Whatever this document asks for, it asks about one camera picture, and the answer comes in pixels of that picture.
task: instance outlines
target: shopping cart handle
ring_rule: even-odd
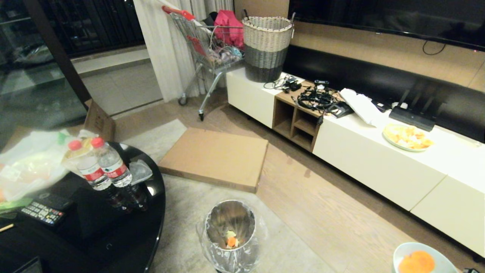
[[[168,13],[168,14],[170,14],[172,12],[178,13],[178,14],[184,16],[189,21],[195,19],[195,16],[193,16],[192,14],[190,14],[190,12],[188,12],[186,10],[173,9],[173,8],[167,7],[167,6],[162,6],[162,10],[165,11],[166,13]]]

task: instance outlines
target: cable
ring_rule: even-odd
[[[334,93],[334,91],[330,90],[319,91],[315,87],[307,88],[298,96],[298,105],[312,111],[321,112],[339,102],[338,98],[333,96]]]
[[[437,55],[437,54],[441,53],[441,52],[443,51],[443,49],[445,49],[445,47],[446,47],[446,44],[443,44],[443,47],[440,49],[440,51],[438,51],[438,52],[436,52],[436,53],[428,53],[428,52],[426,52],[426,51],[424,50],[424,47],[426,46],[426,44],[427,44],[428,42],[429,42],[429,41],[424,42],[424,45],[423,45],[423,52],[424,52],[424,54],[426,54],[426,55],[430,55],[430,56]]]
[[[265,84],[263,85],[263,88],[265,88],[265,89],[276,89],[276,90],[283,90],[283,88],[282,88],[282,87],[285,85],[286,80],[287,80],[287,79],[289,79],[289,78],[290,78],[290,76],[289,76],[289,75],[286,75],[286,76],[285,76],[284,78],[282,78],[282,79],[277,79],[277,80],[276,80],[276,81],[274,81],[274,82],[268,82],[268,83],[265,83]]]

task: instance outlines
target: pink bag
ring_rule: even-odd
[[[233,11],[220,10],[215,19],[214,26],[241,27],[241,28],[215,28],[214,33],[217,39],[225,41],[226,44],[239,49],[244,47],[243,23],[236,19]]]

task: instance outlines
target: router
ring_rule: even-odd
[[[398,105],[393,108],[393,110],[389,114],[389,117],[407,123],[409,125],[414,125],[420,129],[430,132],[434,128],[436,124],[436,118],[439,116],[439,114],[441,114],[443,106],[446,105],[446,103],[442,102],[434,115],[428,113],[428,108],[435,99],[435,96],[432,95],[428,98],[421,110],[416,110],[416,103],[422,95],[422,91],[420,91],[418,94],[416,94],[413,102],[408,109],[401,108],[401,105],[403,104],[408,94],[409,89],[404,92],[403,96],[399,100]]]

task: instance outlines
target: wood panel wall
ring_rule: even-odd
[[[234,0],[238,18],[245,8],[250,16],[288,15],[289,0]],[[393,34],[297,22],[291,44],[350,57],[485,92],[485,52],[447,45],[443,52],[423,53],[424,40]],[[428,42],[427,52],[443,44]]]

